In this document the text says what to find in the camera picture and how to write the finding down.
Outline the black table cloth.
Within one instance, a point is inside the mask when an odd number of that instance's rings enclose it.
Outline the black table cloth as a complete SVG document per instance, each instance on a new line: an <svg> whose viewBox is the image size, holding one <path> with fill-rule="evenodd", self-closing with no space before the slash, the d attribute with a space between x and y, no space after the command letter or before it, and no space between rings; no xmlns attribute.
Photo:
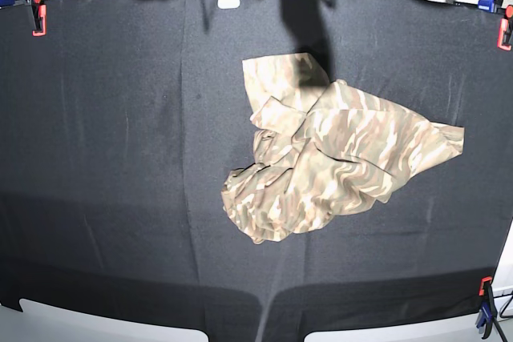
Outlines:
<svg viewBox="0 0 513 342"><path fill-rule="evenodd" d="M54 0L1 12L1 301L213 341L476 312L512 221L512 56L499 17L419 0ZM224 213L252 161L242 62L331 78L465 130L386 204L254 244Z"/></svg>

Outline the red blue clamp front right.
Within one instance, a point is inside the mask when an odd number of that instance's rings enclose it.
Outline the red blue clamp front right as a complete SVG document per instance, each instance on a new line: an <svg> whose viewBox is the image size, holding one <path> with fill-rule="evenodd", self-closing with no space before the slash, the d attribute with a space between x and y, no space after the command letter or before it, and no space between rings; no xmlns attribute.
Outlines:
<svg viewBox="0 0 513 342"><path fill-rule="evenodd" d="M490 336L494 322L496 321L496 316L498 314L491 284L492 277L487 276L481 279L481 284L479 287L479 297L481 303L479 306L479 313L475 326L483 340Z"/></svg>

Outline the camouflage t-shirt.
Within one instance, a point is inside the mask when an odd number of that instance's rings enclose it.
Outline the camouflage t-shirt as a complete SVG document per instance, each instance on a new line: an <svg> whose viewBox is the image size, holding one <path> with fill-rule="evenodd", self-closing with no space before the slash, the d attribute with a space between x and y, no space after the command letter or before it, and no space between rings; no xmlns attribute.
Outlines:
<svg viewBox="0 0 513 342"><path fill-rule="evenodd" d="M242 67L254 162L229 173L221 197L254 243L368 211L463 152L461 127L333 81L310 54L250 58Z"/></svg>

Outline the red clamp right rear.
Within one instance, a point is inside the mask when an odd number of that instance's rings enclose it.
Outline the red clamp right rear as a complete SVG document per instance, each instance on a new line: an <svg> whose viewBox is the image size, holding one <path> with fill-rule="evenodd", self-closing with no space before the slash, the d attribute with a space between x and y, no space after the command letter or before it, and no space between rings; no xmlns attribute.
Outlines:
<svg viewBox="0 0 513 342"><path fill-rule="evenodd" d="M508 5L499 25L497 47L501 50L512 50L512 15L513 5Z"/></svg>

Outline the red clamp left rear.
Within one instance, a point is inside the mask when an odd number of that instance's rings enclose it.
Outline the red clamp left rear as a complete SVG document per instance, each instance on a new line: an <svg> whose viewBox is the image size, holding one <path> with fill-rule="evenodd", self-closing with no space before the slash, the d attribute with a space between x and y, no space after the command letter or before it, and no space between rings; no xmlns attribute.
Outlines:
<svg viewBox="0 0 513 342"><path fill-rule="evenodd" d="M46 4L44 0L24 0L30 6L34 19L32 35L41 37L46 35Z"/></svg>

